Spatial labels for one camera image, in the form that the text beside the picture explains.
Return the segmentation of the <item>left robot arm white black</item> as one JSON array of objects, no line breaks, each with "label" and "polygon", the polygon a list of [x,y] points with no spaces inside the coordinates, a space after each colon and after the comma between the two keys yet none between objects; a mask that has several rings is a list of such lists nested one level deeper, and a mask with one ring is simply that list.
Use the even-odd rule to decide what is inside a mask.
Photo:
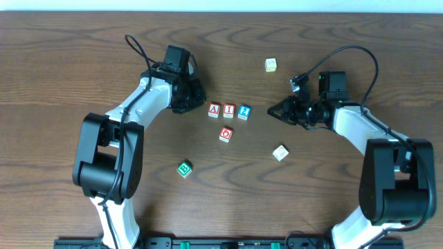
[{"label": "left robot arm white black", "polygon": [[141,180],[145,131],[164,109],[185,113],[206,100],[190,51],[169,45],[141,73],[135,90],[103,115],[82,121],[73,183],[98,211],[105,248],[135,248],[140,240],[132,197]]}]

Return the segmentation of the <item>blue number 2 block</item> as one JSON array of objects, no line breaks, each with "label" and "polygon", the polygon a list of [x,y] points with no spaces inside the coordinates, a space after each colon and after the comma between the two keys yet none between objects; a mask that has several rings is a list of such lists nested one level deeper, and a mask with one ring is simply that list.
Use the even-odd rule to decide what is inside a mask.
[{"label": "blue number 2 block", "polygon": [[245,105],[241,105],[239,107],[238,112],[237,112],[237,117],[239,119],[242,119],[242,120],[248,120],[248,117],[250,116],[250,113],[251,113],[251,108],[250,107],[245,106]]}]

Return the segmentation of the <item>red letter I block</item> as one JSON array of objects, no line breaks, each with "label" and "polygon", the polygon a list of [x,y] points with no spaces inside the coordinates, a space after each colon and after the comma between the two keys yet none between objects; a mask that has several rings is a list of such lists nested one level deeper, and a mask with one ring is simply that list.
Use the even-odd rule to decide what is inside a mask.
[{"label": "red letter I block", "polygon": [[235,114],[235,105],[234,104],[225,104],[223,109],[223,116],[225,118],[233,118]]}]

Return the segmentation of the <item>red letter A block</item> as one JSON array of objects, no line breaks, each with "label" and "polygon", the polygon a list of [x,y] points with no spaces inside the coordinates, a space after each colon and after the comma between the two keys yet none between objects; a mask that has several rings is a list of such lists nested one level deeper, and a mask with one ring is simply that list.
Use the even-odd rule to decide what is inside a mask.
[{"label": "red letter A block", "polygon": [[218,118],[220,112],[220,105],[217,103],[210,103],[208,107],[208,116],[211,118]]}]

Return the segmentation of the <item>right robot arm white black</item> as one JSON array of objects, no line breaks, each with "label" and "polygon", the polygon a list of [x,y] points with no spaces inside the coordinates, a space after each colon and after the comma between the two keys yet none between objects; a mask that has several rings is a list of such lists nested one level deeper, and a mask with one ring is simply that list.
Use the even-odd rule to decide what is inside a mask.
[{"label": "right robot arm white black", "polygon": [[267,113],[306,130],[325,128],[363,154],[359,206],[330,228],[316,248],[369,248],[391,232],[416,230],[435,214],[432,144],[393,131],[349,99],[346,74],[319,74],[319,100],[311,100],[308,76],[291,79],[293,95]]}]

